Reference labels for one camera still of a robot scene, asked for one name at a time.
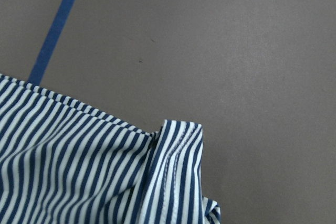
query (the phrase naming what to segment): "gray surface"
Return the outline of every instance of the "gray surface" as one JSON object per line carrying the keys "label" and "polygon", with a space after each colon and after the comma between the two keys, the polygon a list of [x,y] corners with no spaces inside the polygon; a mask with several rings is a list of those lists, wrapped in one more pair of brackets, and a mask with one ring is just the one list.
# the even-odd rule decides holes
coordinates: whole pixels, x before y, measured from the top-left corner
{"label": "gray surface", "polygon": [[[27,80],[61,0],[0,0]],[[203,125],[223,223],[336,223],[336,0],[76,0],[43,87],[152,132]]]}

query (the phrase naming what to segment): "gray floor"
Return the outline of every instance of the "gray floor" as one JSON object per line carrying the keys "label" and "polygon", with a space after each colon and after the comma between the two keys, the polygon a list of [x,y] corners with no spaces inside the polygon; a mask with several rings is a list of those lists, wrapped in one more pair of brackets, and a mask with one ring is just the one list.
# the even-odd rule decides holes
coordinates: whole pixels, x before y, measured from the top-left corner
{"label": "gray floor", "polygon": [[[27,80],[61,0],[0,0]],[[76,0],[41,86],[146,131],[203,125],[223,223],[336,223],[336,0]]]}

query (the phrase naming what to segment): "navy and white striped cloth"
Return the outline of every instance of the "navy and white striped cloth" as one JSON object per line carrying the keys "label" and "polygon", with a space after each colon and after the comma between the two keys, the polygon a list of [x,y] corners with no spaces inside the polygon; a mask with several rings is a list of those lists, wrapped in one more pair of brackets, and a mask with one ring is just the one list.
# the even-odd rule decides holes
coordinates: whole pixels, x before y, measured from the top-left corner
{"label": "navy and white striped cloth", "polygon": [[148,133],[0,74],[0,223],[219,223],[202,146],[200,124]]}

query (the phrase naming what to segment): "blue line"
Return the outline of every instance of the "blue line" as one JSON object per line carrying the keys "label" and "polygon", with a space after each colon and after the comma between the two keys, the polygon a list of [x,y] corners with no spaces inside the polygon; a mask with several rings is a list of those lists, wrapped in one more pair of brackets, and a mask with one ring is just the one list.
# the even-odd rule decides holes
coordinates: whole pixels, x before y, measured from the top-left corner
{"label": "blue line", "polygon": [[74,2],[75,0],[62,0],[48,35],[42,45],[41,51],[35,61],[34,67],[30,73],[28,82],[35,85],[39,85],[41,83],[43,74],[47,68],[51,55],[53,54],[52,52],[54,51]]}

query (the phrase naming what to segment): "garment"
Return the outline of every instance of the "garment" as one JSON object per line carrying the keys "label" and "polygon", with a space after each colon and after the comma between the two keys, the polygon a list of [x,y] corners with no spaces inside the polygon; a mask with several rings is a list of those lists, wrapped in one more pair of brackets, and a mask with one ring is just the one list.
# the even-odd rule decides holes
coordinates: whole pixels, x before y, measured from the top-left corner
{"label": "garment", "polygon": [[0,74],[0,223],[219,223],[202,146],[200,124],[148,133]]}

